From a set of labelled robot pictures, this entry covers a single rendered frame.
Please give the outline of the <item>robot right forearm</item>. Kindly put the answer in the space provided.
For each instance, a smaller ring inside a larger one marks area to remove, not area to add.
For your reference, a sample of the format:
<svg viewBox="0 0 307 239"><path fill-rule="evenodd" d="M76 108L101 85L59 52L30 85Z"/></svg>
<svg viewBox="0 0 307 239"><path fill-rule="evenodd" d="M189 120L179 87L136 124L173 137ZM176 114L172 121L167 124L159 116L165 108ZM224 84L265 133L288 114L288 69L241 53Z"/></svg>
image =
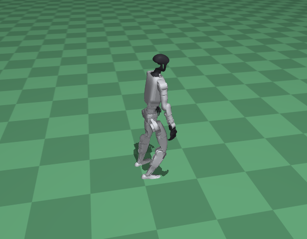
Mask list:
<svg viewBox="0 0 307 239"><path fill-rule="evenodd" d="M171 105L166 105L166 112L164 112L168 125L171 125L172 129L175 127L174 119L172 117Z"/></svg>

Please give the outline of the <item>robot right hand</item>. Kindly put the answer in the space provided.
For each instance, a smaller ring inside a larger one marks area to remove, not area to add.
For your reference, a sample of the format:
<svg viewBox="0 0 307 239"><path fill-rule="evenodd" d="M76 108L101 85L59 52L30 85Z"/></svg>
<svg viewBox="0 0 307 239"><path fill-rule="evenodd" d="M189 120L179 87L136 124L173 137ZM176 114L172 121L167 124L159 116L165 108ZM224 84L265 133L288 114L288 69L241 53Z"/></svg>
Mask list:
<svg viewBox="0 0 307 239"><path fill-rule="evenodd" d="M171 125L169 125L169 130L170 130L170 139L168 140L173 140L176 137L177 130L175 127L172 129Z"/></svg>

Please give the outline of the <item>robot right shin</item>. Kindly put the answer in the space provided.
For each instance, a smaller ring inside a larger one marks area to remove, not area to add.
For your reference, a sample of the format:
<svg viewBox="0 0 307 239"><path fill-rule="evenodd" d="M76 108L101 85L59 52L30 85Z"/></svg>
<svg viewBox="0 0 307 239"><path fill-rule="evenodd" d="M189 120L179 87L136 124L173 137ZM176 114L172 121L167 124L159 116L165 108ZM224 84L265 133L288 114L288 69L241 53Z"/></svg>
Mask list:
<svg viewBox="0 0 307 239"><path fill-rule="evenodd" d="M155 171L155 169L158 168L158 166L161 164L165 156L166 153L164 154L162 150L157 151L157 153L153 155L150 161L150 166L146 172L147 177L149 177Z"/></svg>

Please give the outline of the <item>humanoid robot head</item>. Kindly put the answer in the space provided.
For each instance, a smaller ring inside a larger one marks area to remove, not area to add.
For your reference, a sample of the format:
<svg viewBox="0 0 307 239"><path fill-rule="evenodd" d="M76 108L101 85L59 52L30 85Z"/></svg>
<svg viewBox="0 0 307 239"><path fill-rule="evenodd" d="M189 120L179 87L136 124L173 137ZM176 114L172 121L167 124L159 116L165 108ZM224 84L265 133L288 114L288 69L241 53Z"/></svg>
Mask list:
<svg viewBox="0 0 307 239"><path fill-rule="evenodd" d="M169 62L169 58L163 54L157 54L153 57L153 61L158 63L160 65L159 68L155 68L155 70L153 72L151 72L150 74L153 77L159 77L159 74L161 73L161 71L165 71L166 69L166 65ZM164 65L164 68L163 66Z"/></svg>

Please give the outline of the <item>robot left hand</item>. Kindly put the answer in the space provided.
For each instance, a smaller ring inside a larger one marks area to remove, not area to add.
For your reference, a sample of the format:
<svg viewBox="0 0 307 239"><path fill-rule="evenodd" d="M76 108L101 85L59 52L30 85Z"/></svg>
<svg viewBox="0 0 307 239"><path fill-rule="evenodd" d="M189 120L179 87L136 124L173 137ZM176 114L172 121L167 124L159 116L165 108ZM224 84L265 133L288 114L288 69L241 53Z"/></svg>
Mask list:
<svg viewBox="0 0 307 239"><path fill-rule="evenodd" d="M158 114L158 116L159 116L159 114L160 114L160 112L161 112L161 109L160 109L160 107L158 106L158 107L156 107L156 111L157 111L157 114Z"/></svg>

